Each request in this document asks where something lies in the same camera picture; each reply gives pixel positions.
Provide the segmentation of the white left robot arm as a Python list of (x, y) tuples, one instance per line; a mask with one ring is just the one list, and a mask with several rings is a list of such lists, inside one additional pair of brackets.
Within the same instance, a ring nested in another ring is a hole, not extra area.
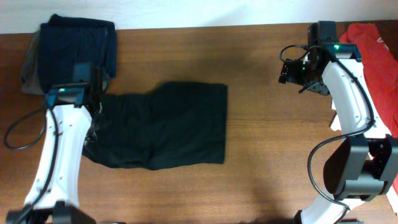
[(62, 83), (45, 94), (45, 141), (32, 187), (20, 210), (6, 223), (94, 223), (79, 209), (78, 174), (92, 117), (101, 109), (104, 72), (92, 63), (77, 63)]

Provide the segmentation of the black shorts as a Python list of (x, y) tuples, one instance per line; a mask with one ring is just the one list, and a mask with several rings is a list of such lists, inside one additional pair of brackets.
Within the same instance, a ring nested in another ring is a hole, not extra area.
[(223, 164), (228, 87), (165, 82), (143, 94), (104, 95), (83, 155), (109, 168)]

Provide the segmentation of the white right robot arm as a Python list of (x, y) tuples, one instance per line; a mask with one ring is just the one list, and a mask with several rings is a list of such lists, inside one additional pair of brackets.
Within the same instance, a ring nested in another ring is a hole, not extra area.
[(379, 195), (396, 210), (397, 139), (373, 103), (359, 48), (338, 40), (335, 22), (319, 21), (308, 28), (303, 49), (301, 57), (283, 59), (279, 82), (331, 96), (336, 114), (330, 127), (341, 135), (323, 168), (324, 188), (317, 188), (316, 199), (294, 222), (343, 223), (347, 213)]

